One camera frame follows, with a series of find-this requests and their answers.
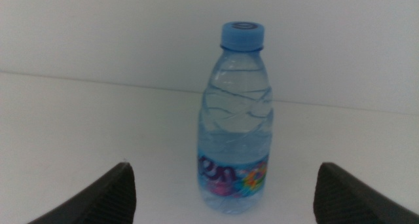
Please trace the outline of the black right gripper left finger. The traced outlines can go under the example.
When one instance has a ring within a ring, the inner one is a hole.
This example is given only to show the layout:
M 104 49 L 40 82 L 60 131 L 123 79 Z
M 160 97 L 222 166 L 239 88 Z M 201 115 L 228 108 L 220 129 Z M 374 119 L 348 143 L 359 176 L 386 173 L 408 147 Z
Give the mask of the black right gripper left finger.
M 133 168 L 128 162 L 120 162 L 87 188 L 32 223 L 132 224 L 136 201 Z

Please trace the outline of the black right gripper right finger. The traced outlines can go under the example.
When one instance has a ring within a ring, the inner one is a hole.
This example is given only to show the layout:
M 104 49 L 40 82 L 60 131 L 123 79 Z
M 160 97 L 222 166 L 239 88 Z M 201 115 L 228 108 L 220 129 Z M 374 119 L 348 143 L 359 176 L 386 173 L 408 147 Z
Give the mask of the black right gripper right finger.
M 418 223 L 418 214 L 390 200 L 332 162 L 318 170 L 313 203 L 317 223 Z

